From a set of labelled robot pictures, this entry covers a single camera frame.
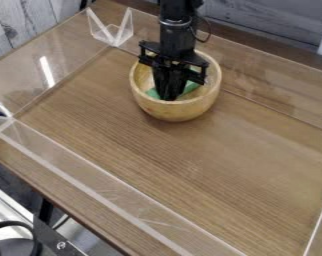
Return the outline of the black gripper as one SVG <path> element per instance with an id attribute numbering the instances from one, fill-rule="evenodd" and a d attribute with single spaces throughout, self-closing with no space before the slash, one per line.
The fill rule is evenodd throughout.
<path id="1" fill-rule="evenodd" d="M 155 88 L 162 100 L 175 100 L 185 91 L 187 80 L 203 85 L 210 62 L 195 52 L 197 18 L 173 21 L 160 18 L 159 41 L 139 42 L 139 61 L 154 72 Z"/>

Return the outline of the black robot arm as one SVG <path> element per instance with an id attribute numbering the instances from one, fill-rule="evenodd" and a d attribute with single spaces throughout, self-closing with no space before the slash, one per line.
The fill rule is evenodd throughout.
<path id="1" fill-rule="evenodd" d="M 203 0 L 160 0 L 160 39 L 139 42 L 139 62 L 152 68 L 162 100 L 175 101 L 189 81 L 206 83 L 210 62 L 197 53 L 199 14 Z"/>

